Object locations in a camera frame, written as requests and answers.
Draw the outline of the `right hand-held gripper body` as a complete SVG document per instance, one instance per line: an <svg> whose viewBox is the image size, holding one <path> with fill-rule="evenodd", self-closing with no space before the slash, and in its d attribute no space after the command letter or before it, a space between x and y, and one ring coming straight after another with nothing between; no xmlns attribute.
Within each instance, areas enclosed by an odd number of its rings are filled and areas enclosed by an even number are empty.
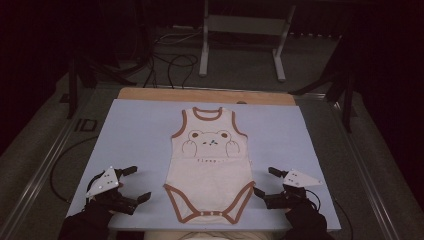
<svg viewBox="0 0 424 240"><path fill-rule="evenodd" d="M283 190L278 194L266 195L263 198L268 209L291 208L302 203L309 203L306 188L322 184L321 180L300 171L290 170L287 172L286 177L281 177Z"/></svg>

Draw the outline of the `cream baby bodysuit brown trim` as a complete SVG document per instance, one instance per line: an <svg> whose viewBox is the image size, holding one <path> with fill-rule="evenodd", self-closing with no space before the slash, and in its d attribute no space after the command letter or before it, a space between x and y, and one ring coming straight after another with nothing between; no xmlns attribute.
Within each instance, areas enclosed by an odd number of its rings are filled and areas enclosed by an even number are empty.
<svg viewBox="0 0 424 240"><path fill-rule="evenodd" d="M164 189L178 221L238 223L255 182L248 136L238 129L235 112L186 109L171 143Z"/></svg>

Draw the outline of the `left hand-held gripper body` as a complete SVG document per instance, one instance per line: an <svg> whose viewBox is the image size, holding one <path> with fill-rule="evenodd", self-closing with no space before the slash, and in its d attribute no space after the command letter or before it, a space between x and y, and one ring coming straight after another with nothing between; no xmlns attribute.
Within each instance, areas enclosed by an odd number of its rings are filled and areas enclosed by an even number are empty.
<svg viewBox="0 0 424 240"><path fill-rule="evenodd" d="M120 177L123 169L109 167L96 175L90 182L86 191L87 200L95 200L98 204L106 205L110 209L132 215L138 203L134 199L124 197L119 191Z"/></svg>

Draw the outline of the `aluminium frame rail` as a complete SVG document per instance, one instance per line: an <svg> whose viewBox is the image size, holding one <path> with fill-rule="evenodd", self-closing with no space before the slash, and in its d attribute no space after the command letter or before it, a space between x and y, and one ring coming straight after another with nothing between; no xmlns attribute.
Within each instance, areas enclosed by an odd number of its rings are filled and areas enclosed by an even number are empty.
<svg viewBox="0 0 424 240"><path fill-rule="evenodd" d="M0 157L0 240L55 240L69 205L49 189L50 171L76 123L64 103L48 102Z"/></svg>
<svg viewBox="0 0 424 240"><path fill-rule="evenodd" d="M424 212L369 114L358 107L347 132L322 105L328 133L325 176L338 214L338 240L424 240Z"/></svg>

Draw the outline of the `black tripod stand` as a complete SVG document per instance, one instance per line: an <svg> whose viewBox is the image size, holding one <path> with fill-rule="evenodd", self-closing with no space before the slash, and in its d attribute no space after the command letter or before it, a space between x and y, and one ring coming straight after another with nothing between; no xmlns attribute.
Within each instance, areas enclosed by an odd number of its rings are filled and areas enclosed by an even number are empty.
<svg viewBox="0 0 424 240"><path fill-rule="evenodd" d="M350 118L352 112L352 98L354 76L351 72L352 56L350 53L349 37L342 35L335 47L330 59L326 63L320 77L312 83L296 90L290 91L291 95L305 95L327 83L329 89L324 95L327 102L337 103L341 96L342 101L342 124L348 133L351 133Z"/></svg>
<svg viewBox="0 0 424 240"><path fill-rule="evenodd" d="M89 56L85 54L74 55L68 62L68 119L71 119L78 109L78 79L81 79L82 84L88 88L96 86L97 81L93 70L105 74L122 85L135 86L134 82L124 79Z"/></svg>

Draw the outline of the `white metal stand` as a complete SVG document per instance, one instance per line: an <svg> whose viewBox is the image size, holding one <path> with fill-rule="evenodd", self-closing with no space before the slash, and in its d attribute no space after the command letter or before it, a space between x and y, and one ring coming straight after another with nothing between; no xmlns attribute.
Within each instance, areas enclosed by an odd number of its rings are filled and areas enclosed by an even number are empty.
<svg viewBox="0 0 424 240"><path fill-rule="evenodd" d="M200 56L199 76L206 77L208 74L208 40L210 32L257 34L280 37L279 45L272 50L272 58L277 80L279 82L285 82L286 74L282 62L282 52L295 10L296 6L290 5L283 19L225 16L211 14L209 12L209 0L204 0L202 27L203 45Z"/></svg>

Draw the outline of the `light blue mat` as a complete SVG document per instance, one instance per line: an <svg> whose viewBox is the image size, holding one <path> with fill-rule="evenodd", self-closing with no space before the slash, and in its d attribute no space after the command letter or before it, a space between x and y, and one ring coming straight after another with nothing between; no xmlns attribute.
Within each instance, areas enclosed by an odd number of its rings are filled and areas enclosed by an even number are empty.
<svg viewBox="0 0 424 240"><path fill-rule="evenodd" d="M200 231L202 225L178 221L163 187L171 159L171 136L182 125L182 112L188 102L116 100L75 192L69 214L85 205L90 180L109 167L137 167L123 178L121 192L136 198L151 198L133 215L117 214L110 221L116 230ZM282 190L281 179L269 174L271 167L297 170L322 180L318 158L301 110L297 106L233 104L236 124L248 136L253 179L268 194Z"/></svg>

